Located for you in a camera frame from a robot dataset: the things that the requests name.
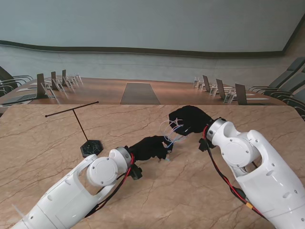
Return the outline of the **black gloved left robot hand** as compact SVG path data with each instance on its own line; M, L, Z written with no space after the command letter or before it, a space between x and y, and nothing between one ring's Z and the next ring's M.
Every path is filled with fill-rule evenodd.
M150 158L166 159L166 156L173 150L173 143L167 141L164 136L145 137L140 142L125 149L133 154L135 161L145 161Z

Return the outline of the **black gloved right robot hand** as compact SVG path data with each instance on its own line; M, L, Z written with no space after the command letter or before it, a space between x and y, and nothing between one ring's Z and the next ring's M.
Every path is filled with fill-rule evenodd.
M190 133L202 133L214 120L196 106L186 105L169 113L170 126L174 131L186 136Z

